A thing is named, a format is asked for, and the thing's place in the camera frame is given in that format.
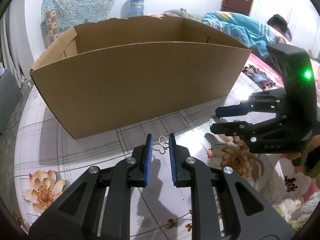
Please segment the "right hand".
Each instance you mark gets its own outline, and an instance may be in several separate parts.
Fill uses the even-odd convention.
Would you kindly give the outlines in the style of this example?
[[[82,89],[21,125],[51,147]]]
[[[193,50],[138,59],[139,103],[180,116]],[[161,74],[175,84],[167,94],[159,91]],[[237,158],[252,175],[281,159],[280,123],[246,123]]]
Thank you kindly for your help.
[[[310,177],[319,176],[319,135],[312,137],[302,153],[286,153],[285,158],[296,167],[300,167],[303,173]]]

